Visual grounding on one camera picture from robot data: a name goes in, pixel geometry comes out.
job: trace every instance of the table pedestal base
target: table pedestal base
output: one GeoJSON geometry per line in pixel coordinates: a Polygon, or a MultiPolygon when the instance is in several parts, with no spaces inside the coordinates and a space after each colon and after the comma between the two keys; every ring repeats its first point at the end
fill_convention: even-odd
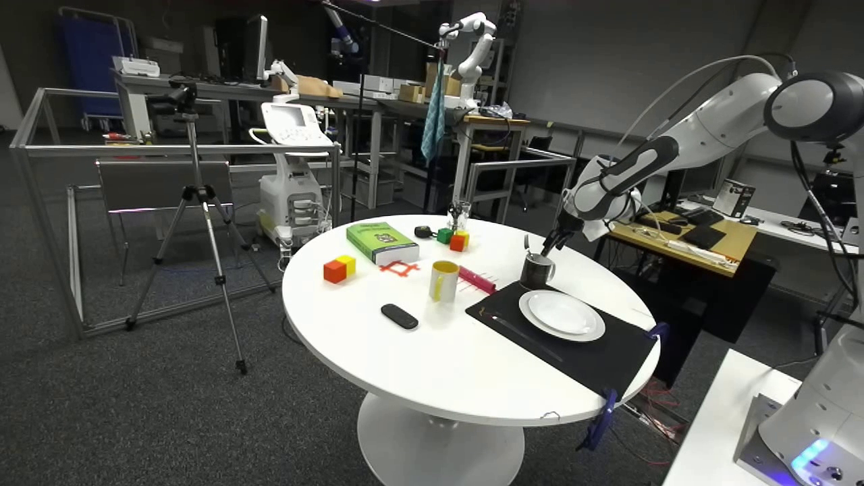
{"type": "Polygon", "coordinates": [[[524,459],[524,431],[431,417],[368,395],[360,451],[385,486],[501,486],[524,459]]]}

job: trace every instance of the tripod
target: tripod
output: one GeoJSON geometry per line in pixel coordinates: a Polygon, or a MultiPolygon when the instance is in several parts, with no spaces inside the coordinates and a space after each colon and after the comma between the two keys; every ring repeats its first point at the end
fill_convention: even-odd
{"type": "Polygon", "coordinates": [[[206,230],[207,230],[207,241],[210,241],[210,254],[212,254],[212,266],[217,266],[217,278],[212,284],[221,288],[221,303],[225,303],[225,314],[227,314],[227,323],[231,328],[231,341],[234,341],[234,353],[238,353],[238,372],[246,376],[246,353],[241,346],[241,335],[238,335],[238,323],[234,323],[234,314],[231,314],[231,300],[227,293],[227,278],[225,278],[225,266],[221,266],[221,257],[219,257],[219,242],[217,242],[217,231],[212,231],[212,208],[221,215],[221,224],[229,230],[229,238],[242,247],[242,257],[254,265],[254,270],[261,274],[261,281],[266,284],[266,288],[276,293],[276,287],[266,281],[265,270],[249,257],[250,245],[242,241],[241,230],[234,226],[234,220],[225,214],[219,195],[212,191],[212,185],[207,185],[200,176],[200,156],[198,156],[198,129],[194,129],[194,96],[198,96],[198,85],[194,83],[180,83],[171,99],[177,108],[177,118],[187,123],[187,138],[188,138],[188,152],[192,152],[192,184],[194,185],[183,185],[177,208],[171,219],[168,234],[153,257],[153,270],[149,273],[144,291],[127,318],[127,332],[131,332],[137,326],[137,314],[144,307],[144,300],[161,266],[165,250],[172,241],[172,231],[187,211],[187,206],[200,206],[203,208],[203,219],[206,219],[206,230]]]}

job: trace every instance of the red block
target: red block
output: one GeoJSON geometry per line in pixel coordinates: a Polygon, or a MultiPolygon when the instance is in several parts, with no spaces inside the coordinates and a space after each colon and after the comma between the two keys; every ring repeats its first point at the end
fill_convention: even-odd
{"type": "Polygon", "coordinates": [[[468,231],[454,231],[450,250],[465,250],[465,245],[468,245],[468,231]]]}
{"type": "Polygon", "coordinates": [[[329,262],[323,265],[323,281],[339,284],[339,281],[345,281],[345,278],[349,278],[349,266],[345,266],[343,262],[329,260],[329,262]]]}

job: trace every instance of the chair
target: chair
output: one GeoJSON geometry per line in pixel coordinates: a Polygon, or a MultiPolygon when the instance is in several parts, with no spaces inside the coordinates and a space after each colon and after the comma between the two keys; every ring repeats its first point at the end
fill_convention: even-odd
{"type": "MultiPolygon", "coordinates": [[[[194,185],[188,158],[98,158],[109,231],[113,250],[127,274],[130,238],[125,215],[157,214],[180,201],[183,185],[194,185]]],[[[207,158],[200,161],[200,176],[212,185],[217,196],[231,214],[229,161],[207,158]]]]}

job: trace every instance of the cardboard box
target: cardboard box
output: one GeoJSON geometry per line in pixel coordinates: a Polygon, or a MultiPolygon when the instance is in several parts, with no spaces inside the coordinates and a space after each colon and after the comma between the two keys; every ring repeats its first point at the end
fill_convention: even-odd
{"type": "Polygon", "coordinates": [[[423,83],[404,83],[404,85],[399,85],[396,99],[423,106],[427,102],[427,89],[423,89],[423,83]]]}
{"type": "Polygon", "coordinates": [[[300,89],[300,96],[343,96],[339,89],[312,75],[298,75],[298,89],[300,89]]]}
{"type": "MultiPolygon", "coordinates": [[[[435,85],[435,73],[437,73],[437,65],[427,62],[427,83],[423,83],[427,99],[430,99],[430,91],[435,85]]],[[[458,79],[454,79],[447,73],[442,79],[445,79],[445,89],[442,91],[450,95],[450,96],[458,96],[461,95],[458,79]]]]}

